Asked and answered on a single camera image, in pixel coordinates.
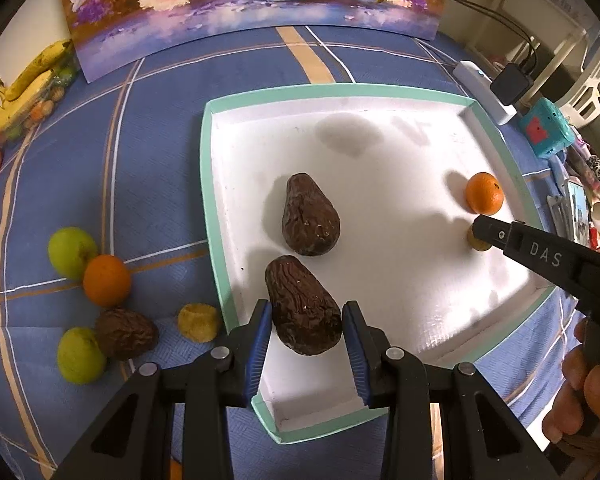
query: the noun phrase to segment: plastic bag of fruit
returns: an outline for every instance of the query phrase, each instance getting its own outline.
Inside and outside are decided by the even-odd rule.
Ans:
[[[73,43],[61,40],[40,52],[10,86],[0,78],[0,145],[20,139],[51,115],[78,72]]]

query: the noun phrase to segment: mint green tray edge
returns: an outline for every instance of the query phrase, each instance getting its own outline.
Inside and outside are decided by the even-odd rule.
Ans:
[[[406,86],[367,84],[367,83],[334,83],[334,84],[309,84],[296,86],[283,86],[276,88],[265,88],[240,94],[233,94],[209,101],[205,106],[202,118],[202,130],[200,135],[200,182],[202,184],[202,199],[205,211],[206,238],[208,240],[209,255],[216,279],[216,289],[220,299],[222,318],[227,332],[239,325],[238,315],[235,310],[234,298],[231,294],[231,283],[226,270],[226,260],[222,248],[222,237],[220,234],[220,222],[218,210],[216,209],[216,197],[214,194],[213,176],[211,171],[211,123],[212,115],[234,108],[266,104],[278,101],[291,101],[296,99],[312,99],[320,97],[390,97],[403,99],[420,99],[425,101],[437,101],[448,104],[465,105],[484,128],[487,135],[494,144],[498,155],[509,172],[522,199],[526,215],[526,223],[532,227],[542,229],[542,222],[536,211],[533,199],[526,187],[524,177],[520,173],[516,162],[504,143],[499,129],[493,124],[487,113],[480,104],[469,97],[464,97],[437,90],[424,88],[412,88]],[[503,342],[515,329],[517,329],[531,314],[533,314],[551,295],[555,286],[547,287],[538,299],[521,314],[506,322],[493,336],[485,341],[480,348],[475,349],[465,356],[467,361],[476,361],[483,355],[493,350],[499,343]],[[293,431],[279,431],[273,416],[269,412],[260,392],[251,401],[253,409],[269,433],[269,436],[279,444],[295,444],[305,440],[313,440],[328,436],[339,431],[348,430],[369,420],[384,415],[386,409],[370,410],[363,408],[357,412],[333,418],[308,428]]]

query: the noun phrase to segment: wrinkled brown avocado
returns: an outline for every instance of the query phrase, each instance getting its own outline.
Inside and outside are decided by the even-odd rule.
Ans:
[[[126,308],[103,310],[96,320],[96,340],[107,357],[126,361],[158,344],[158,329],[147,317]]]
[[[306,173],[296,173],[286,181],[282,235],[286,244],[302,256],[327,253],[340,237],[336,209]]]
[[[265,270],[278,337],[300,355],[318,355],[342,335],[340,309],[331,295],[294,256],[280,256]]]

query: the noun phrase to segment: white tray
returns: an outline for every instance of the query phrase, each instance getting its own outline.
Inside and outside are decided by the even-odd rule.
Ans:
[[[548,297],[538,277],[465,235],[475,215],[466,179],[494,174],[506,200],[496,218],[541,228],[499,130],[469,98],[373,84],[272,88],[206,105],[200,144],[206,228],[227,330],[268,298],[266,265],[294,254],[282,237],[286,180],[310,174],[340,215],[324,256],[299,259],[342,306],[424,362],[474,361]],[[288,444],[383,413],[356,395],[344,338],[301,356],[272,334],[253,406]]]

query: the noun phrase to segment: wall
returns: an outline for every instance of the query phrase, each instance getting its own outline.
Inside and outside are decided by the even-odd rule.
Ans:
[[[491,0],[473,0],[487,5]],[[465,43],[477,27],[480,14],[447,1],[440,31]],[[69,32],[60,0],[27,0],[0,37],[0,76],[10,83],[34,57]]]

